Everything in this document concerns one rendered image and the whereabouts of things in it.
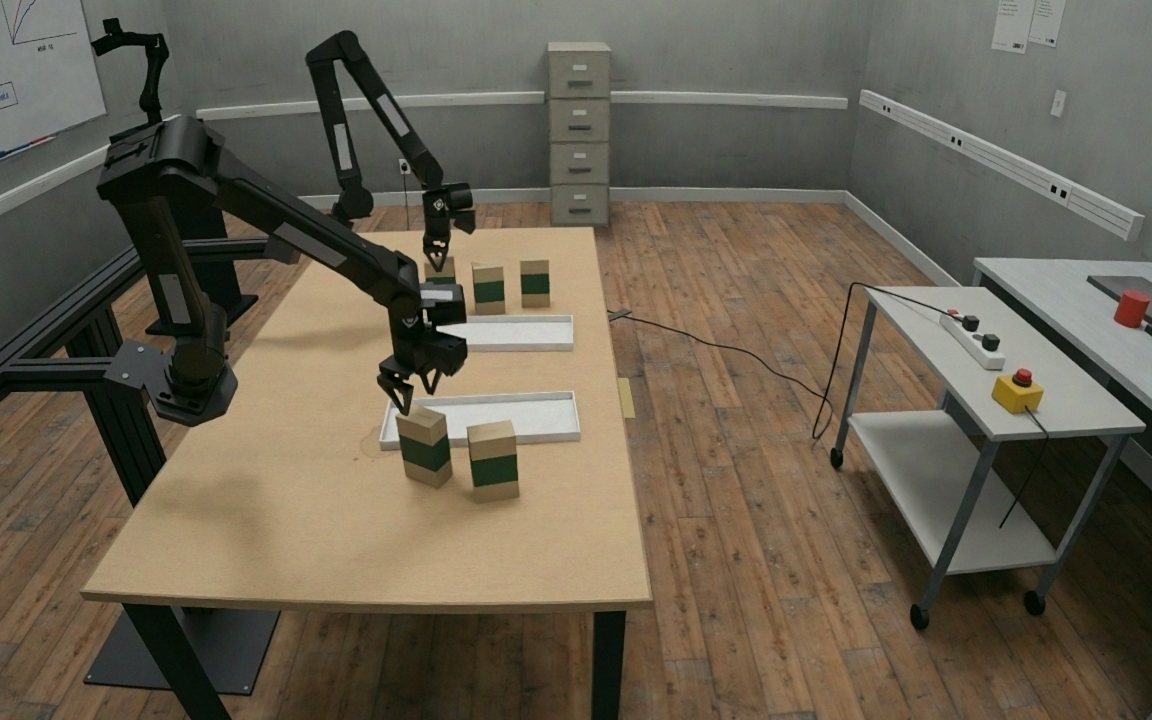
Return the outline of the tan block with dark green band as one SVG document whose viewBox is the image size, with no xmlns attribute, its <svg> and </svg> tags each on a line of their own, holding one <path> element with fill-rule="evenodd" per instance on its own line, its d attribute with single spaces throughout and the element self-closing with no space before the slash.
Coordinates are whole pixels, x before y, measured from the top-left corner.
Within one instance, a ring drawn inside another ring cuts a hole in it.
<svg viewBox="0 0 1152 720">
<path fill-rule="evenodd" d="M 500 260 L 471 263 L 477 316 L 506 314 L 505 270 Z"/>
<path fill-rule="evenodd" d="M 520 497 L 517 445 L 511 420 L 467 427 L 467 439 L 476 503 Z"/>
<path fill-rule="evenodd" d="M 550 306 L 550 252 L 520 253 L 522 306 Z"/>
<path fill-rule="evenodd" d="M 433 258 L 435 266 L 440 266 L 442 258 Z M 454 272 L 454 256 L 447 256 L 444 263 L 442 273 L 435 273 L 433 265 L 429 263 L 429 258 L 424 260 L 424 273 L 425 282 L 433 282 L 433 286 L 439 285 L 456 285 L 456 272 Z"/>
<path fill-rule="evenodd" d="M 396 415 L 396 425 L 404 477 L 434 488 L 442 487 L 453 477 L 445 414 L 411 404 L 410 416 Z"/>
</svg>

